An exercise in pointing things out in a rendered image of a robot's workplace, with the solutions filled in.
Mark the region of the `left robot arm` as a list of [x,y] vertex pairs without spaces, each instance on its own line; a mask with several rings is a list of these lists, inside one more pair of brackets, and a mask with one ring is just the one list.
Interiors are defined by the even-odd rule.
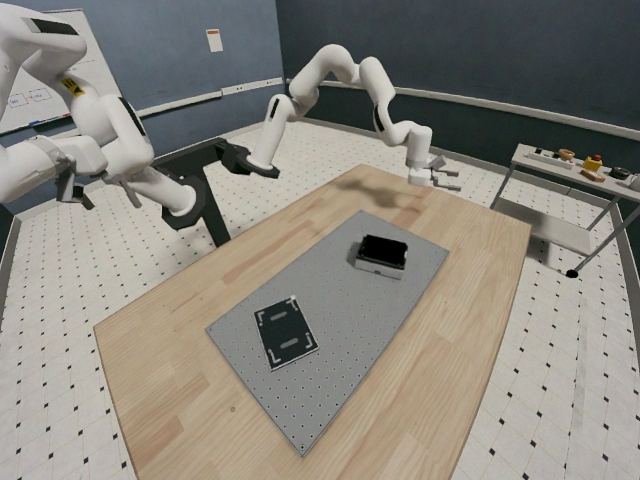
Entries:
[[354,64],[348,51],[335,44],[323,47],[292,80],[289,92],[293,99],[278,94],[270,100],[254,150],[250,149],[251,155],[247,156],[250,163],[272,170],[270,164],[284,134],[286,121],[297,122],[315,105],[319,97],[317,87],[329,71],[340,82],[367,90],[374,103],[374,126],[380,139],[388,147],[408,143],[405,160],[408,167],[438,170],[447,164],[443,154],[426,162],[432,137],[429,127],[412,121],[393,125],[390,121],[387,107],[395,96],[395,90],[380,62],[368,57],[360,65]]

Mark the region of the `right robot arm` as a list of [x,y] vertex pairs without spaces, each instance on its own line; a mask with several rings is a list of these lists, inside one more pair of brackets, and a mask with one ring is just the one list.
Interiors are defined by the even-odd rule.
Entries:
[[[101,148],[108,175],[121,174],[131,191],[169,208],[174,216],[186,215],[195,204],[195,190],[149,166],[154,151],[129,102],[116,94],[100,97],[92,84],[66,71],[86,53],[84,38],[67,22],[0,3],[0,122],[22,67],[61,96],[81,136],[92,137],[98,146],[118,137]],[[83,203],[84,184],[74,182],[65,153],[54,143],[36,136],[8,148],[0,144],[0,203],[56,175],[56,201]]]

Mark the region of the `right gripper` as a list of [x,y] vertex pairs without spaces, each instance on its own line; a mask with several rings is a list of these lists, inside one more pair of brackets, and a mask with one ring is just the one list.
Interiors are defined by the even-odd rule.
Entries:
[[[39,135],[39,137],[48,139],[59,147],[61,152],[65,153],[68,166],[73,171],[75,177],[89,175],[90,178],[102,178],[106,185],[119,182],[134,208],[142,207],[142,203],[135,192],[131,191],[121,174],[108,175],[107,170],[105,170],[108,167],[108,160],[92,137],[84,135],[57,140],[52,140],[41,135]],[[81,204],[86,210],[92,210],[95,207],[85,193],[83,195],[83,203]]]

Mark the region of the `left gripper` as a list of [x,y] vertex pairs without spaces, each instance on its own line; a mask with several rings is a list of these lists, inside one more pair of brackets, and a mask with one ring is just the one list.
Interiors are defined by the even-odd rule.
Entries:
[[[408,167],[406,164],[405,166]],[[410,169],[409,169],[407,182],[410,185],[425,187],[429,184],[429,180],[430,180],[430,181],[433,181],[434,187],[445,188],[450,191],[457,191],[457,192],[461,191],[461,186],[438,184],[439,177],[433,176],[433,172],[431,172],[434,170],[434,172],[447,173],[447,176],[458,177],[459,176],[458,171],[450,171],[450,170],[442,170],[442,169],[435,170],[433,167],[430,167],[428,169],[427,168],[411,168],[411,167],[408,167],[408,168]]]

